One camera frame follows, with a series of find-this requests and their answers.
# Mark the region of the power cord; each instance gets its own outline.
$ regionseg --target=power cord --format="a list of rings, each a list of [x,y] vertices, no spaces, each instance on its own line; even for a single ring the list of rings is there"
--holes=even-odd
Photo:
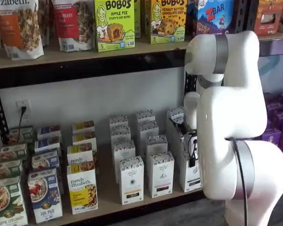
[[[20,122],[19,122],[19,130],[18,130],[18,140],[17,140],[17,144],[19,144],[21,121],[22,121],[22,118],[23,118],[23,115],[24,115],[25,112],[26,112],[26,107],[25,107],[25,106],[21,107],[21,117],[20,117]]]
[[[237,159],[238,159],[238,163],[239,163],[241,181],[242,181],[242,189],[243,189],[244,225],[248,226],[249,220],[248,220],[248,208],[247,208],[247,193],[246,193],[246,186],[245,186],[245,182],[244,182],[244,175],[243,175],[243,170],[242,170],[240,154],[239,154],[239,151],[238,151],[236,139],[231,137],[230,140],[233,142],[233,149],[234,149],[234,152],[236,152],[236,154],[237,154]]]

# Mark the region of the purely elizabeth granola bag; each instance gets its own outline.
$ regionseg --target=purely elizabeth granola bag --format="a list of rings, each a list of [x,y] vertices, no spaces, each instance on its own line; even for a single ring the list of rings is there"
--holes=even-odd
[[[12,60],[44,55],[38,5],[38,0],[0,0],[0,36]]]

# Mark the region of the granola bag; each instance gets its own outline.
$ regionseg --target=granola bag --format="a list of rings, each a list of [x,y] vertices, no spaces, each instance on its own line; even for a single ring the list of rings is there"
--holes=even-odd
[[[38,0],[0,0],[0,36],[12,60],[44,55],[38,5]]]
[[[60,50],[89,50],[94,45],[93,0],[52,0]]]

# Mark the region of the black cable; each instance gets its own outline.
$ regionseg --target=black cable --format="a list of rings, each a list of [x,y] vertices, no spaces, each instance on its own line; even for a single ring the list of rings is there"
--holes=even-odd
[[[237,154],[237,159],[238,159],[238,163],[239,163],[240,174],[241,174],[241,181],[242,181],[242,189],[243,189],[244,225],[248,226],[249,220],[248,220],[248,207],[247,207],[247,193],[246,193],[246,186],[245,186],[245,182],[244,182],[244,175],[243,175],[243,170],[242,170],[240,154],[239,154],[239,151],[238,151],[238,146],[237,146],[236,139],[231,137],[230,140],[233,142],[233,149],[234,149],[234,151]]]

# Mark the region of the red label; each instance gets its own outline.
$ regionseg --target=red label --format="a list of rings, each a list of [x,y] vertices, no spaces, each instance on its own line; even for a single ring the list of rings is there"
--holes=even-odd
[[[79,38],[76,7],[71,4],[55,5],[55,19],[59,38]]]

